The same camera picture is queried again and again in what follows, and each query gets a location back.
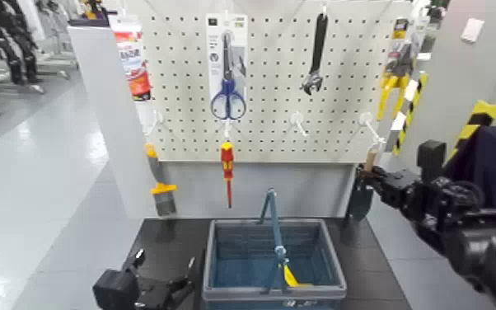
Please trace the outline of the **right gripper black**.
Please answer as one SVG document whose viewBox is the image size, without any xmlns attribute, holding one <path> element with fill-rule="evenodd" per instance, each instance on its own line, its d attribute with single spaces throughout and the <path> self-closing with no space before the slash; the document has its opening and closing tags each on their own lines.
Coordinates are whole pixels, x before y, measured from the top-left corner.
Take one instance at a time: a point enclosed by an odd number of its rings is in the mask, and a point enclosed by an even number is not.
<svg viewBox="0 0 496 310">
<path fill-rule="evenodd" d="M 408 203 L 409 194 L 414 183 L 420 177 L 406 169 L 397 172 L 387 172 L 379 166 L 366 168 L 359 165 L 357 168 L 359 189 L 381 196 L 381 201 L 392 208 L 401 209 Z"/>
</svg>

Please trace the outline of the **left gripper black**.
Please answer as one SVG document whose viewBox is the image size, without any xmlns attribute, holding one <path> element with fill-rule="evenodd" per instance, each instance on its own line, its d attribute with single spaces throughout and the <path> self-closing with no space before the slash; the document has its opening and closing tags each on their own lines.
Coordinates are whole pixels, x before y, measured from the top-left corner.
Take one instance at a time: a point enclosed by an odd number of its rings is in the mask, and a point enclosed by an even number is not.
<svg viewBox="0 0 496 310">
<path fill-rule="evenodd" d="M 140 248 L 122 264 L 122 270 L 133 274 L 146 260 L 145 251 Z M 172 280 L 139 278 L 140 296 L 135 302 L 136 309 L 176 310 L 193 292 L 197 279 L 197 258 L 191 257 L 186 275 Z"/>
</svg>

